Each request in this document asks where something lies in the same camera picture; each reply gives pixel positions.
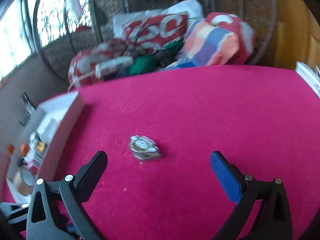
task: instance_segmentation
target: pink tablecloth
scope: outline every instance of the pink tablecloth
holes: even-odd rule
[[[108,240],[208,240],[234,208],[212,172],[220,150],[243,173],[280,177],[294,239],[320,207],[320,101],[290,70],[210,66],[83,88],[87,103],[57,179],[98,151],[108,168],[84,207]],[[130,135],[156,141],[163,158],[141,163]]]

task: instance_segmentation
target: white cable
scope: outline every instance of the white cable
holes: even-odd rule
[[[93,77],[94,75],[96,74],[95,71],[91,71],[90,73],[87,73],[87,74],[84,74],[80,77],[77,78],[77,80],[71,82],[70,86],[68,87],[68,92],[70,91],[71,88],[74,87],[75,85],[75,82],[78,82],[78,81],[81,81],[81,80],[84,80],[85,78],[88,78],[88,77]]]

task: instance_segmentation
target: metal screw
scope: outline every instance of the metal screw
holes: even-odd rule
[[[247,174],[244,176],[244,179],[247,180],[247,181],[253,181],[253,176],[250,175],[250,174]]]
[[[279,178],[276,178],[276,179],[275,179],[275,182],[276,182],[276,184],[281,184],[281,183],[282,183],[282,180],[279,179]]]
[[[73,176],[72,176],[72,175],[67,175],[67,176],[64,178],[65,181],[72,181],[72,179],[73,179]]]
[[[43,183],[43,179],[38,179],[37,180],[37,185],[41,185]]]

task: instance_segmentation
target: wicker chair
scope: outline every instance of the wicker chair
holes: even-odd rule
[[[42,48],[37,48],[47,66],[60,78],[67,81],[69,63],[79,51],[93,47],[113,37],[112,18],[118,13],[129,13],[146,9],[168,8],[181,0],[88,0],[92,31],[72,33],[74,21],[64,13],[64,35]],[[271,39],[276,22],[276,0],[199,0],[205,14],[213,11],[236,14],[254,29],[254,54],[248,64],[254,65],[264,55]],[[34,22],[37,21],[38,8],[35,8]]]

